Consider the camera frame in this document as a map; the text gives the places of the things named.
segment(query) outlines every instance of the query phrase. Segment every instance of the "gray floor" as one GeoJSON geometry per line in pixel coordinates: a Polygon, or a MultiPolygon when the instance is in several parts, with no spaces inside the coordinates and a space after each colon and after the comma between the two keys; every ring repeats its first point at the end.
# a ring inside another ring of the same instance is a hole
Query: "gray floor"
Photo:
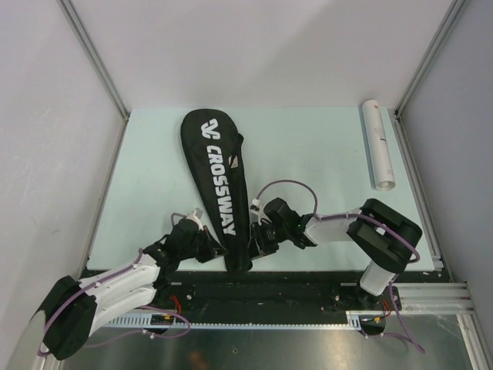
{"type": "MultiPolygon", "coordinates": [[[[364,340],[355,331],[193,330],[169,341],[134,335],[81,350],[64,369],[472,369],[455,316],[414,316],[406,322],[426,355],[397,339],[364,340]]],[[[387,331],[402,332],[396,318],[389,320],[387,331]]],[[[121,332],[101,329],[91,342],[121,332]]]]}

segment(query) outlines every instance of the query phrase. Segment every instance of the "black protective cover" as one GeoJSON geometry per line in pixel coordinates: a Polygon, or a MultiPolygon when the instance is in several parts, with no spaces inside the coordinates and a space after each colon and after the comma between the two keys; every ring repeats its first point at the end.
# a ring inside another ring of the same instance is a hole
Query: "black protective cover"
{"type": "Polygon", "coordinates": [[[181,140],[204,207],[219,242],[228,250],[226,269],[251,269],[248,256],[250,215],[241,145],[243,137],[231,118],[216,109],[188,113],[181,140]]]}

